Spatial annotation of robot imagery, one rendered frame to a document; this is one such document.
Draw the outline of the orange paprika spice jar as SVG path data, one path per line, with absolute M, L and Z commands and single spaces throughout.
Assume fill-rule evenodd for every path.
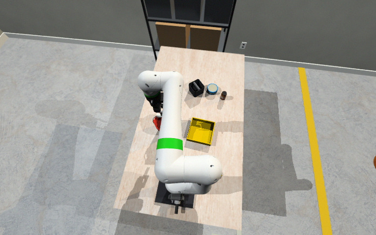
M 221 93 L 220 98 L 221 98 L 222 100 L 225 100 L 226 96 L 227 96 L 227 92 L 226 92 L 226 91 L 223 91 L 223 92 Z

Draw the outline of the blue and grey round tin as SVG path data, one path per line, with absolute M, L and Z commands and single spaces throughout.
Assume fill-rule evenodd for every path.
M 209 84 L 207 86 L 207 93 L 210 95 L 215 95 L 217 93 L 218 87 L 216 84 Z

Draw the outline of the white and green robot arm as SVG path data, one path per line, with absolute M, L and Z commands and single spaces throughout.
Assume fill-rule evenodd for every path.
M 138 86 L 149 98 L 163 91 L 163 111 L 159 130 L 154 172 L 168 196 L 178 205 L 183 194 L 203 195 L 211 190 L 204 185 L 215 184 L 222 175 L 220 161 L 212 155 L 184 156 L 181 127 L 181 102 L 184 86 L 182 75 L 176 71 L 144 71 L 138 76 Z

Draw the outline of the yellow flat block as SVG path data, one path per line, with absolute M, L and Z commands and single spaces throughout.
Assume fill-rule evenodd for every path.
M 192 117 L 187 141 L 210 146 L 215 122 Z

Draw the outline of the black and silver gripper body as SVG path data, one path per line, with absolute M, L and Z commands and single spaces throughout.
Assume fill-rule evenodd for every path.
M 163 92 L 159 92 L 159 94 L 154 98 L 146 97 L 146 99 L 153 107 L 154 112 L 161 112 L 161 104 L 163 103 Z

